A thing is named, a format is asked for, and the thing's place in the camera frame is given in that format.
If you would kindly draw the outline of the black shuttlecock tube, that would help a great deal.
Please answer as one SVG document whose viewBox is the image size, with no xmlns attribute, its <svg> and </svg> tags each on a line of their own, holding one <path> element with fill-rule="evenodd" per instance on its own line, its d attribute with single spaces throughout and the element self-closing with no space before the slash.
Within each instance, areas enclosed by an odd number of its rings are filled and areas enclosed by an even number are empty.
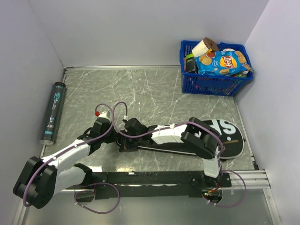
<svg viewBox="0 0 300 225">
<path fill-rule="evenodd" d="M 43 145 L 52 145 L 56 141 L 65 95 L 65 83 L 55 82 L 45 114 L 42 137 L 39 141 Z"/>
</svg>

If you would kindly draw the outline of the black racket bag SPORT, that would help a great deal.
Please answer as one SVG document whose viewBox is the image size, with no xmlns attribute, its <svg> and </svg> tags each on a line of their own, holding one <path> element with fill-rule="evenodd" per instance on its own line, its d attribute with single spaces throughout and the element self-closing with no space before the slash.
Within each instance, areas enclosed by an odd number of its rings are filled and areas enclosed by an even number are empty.
<svg viewBox="0 0 300 225">
<path fill-rule="evenodd" d="M 231 159 L 238 157 L 244 148 L 244 138 L 241 131 L 234 124 L 226 120 L 202 120 L 220 134 L 220 140 L 224 150 L 220 154 L 220 159 Z"/>
</svg>

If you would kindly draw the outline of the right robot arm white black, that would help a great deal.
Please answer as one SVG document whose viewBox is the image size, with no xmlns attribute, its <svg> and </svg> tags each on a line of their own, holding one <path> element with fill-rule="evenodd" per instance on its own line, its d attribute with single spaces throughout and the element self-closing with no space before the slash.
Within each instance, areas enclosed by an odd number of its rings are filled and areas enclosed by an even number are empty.
<svg viewBox="0 0 300 225">
<path fill-rule="evenodd" d="M 207 123 L 191 117 L 178 124 L 145 126 L 131 118 L 118 132 L 120 151 L 137 149 L 200 157 L 205 183 L 214 187 L 221 181 L 220 154 L 223 144 L 219 132 Z"/>
</svg>

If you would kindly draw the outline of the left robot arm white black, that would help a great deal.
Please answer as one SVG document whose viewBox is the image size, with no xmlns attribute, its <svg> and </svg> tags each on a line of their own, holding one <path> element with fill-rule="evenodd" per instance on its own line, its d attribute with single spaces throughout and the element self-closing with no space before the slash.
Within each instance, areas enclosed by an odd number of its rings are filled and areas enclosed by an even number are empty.
<svg viewBox="0 0 300 225">
<path fill-rule="evenodd" d="M 22 199 L 25 207 L 41 209 L 66 188 L 90 187 L 94 182 L 93 171 L 78 161 L 114 138 L 114 122 L 98 117 L 94 125 L 69 146 L 44 158 L 29 158 L 13 188 L 14 195 Z"/>
</svg>

